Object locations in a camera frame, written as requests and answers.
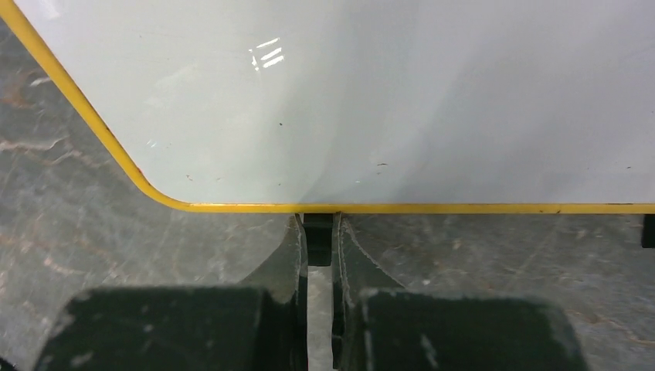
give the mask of stone surface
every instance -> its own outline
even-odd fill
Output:
[[[228,284],[287,215],[194,214],[139,192],[0,23],[0,353],[29,369],[59,309],[98,285]],[[655,365],[655,250],[638,216],[351,216],[411,289],[561,305],[595,371]],[[331,274],[310,272],[310,367],[331,369]]]

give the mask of yellow table edge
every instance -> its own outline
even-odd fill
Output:
[[[159,192],[141,174],[82,91],[50,52],[13,0],[0,0],[0,17],[46,71],[134,184],[174,209],[205,213],[655,213],[655,204],[220,204],[185,203]]]

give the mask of glossy white surface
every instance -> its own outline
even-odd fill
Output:
[[[655,203],[652,0],[17,0],[192,203]]]

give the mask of white board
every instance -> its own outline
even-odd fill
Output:
[[[655,203],[652,0],[17,0],[187,203]]]

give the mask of marble floor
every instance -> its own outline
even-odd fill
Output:
[[[194,214],[139,192],[0,23],[0,354],[30,369],[53,319],[98,285],[229,284],[287,215]],[[359,243],[411,289],[559,304],[595,371],[655,365],[655,250],[638,216],[360,215]],[[330,271],[310,272],[310,366],[331,369]]]

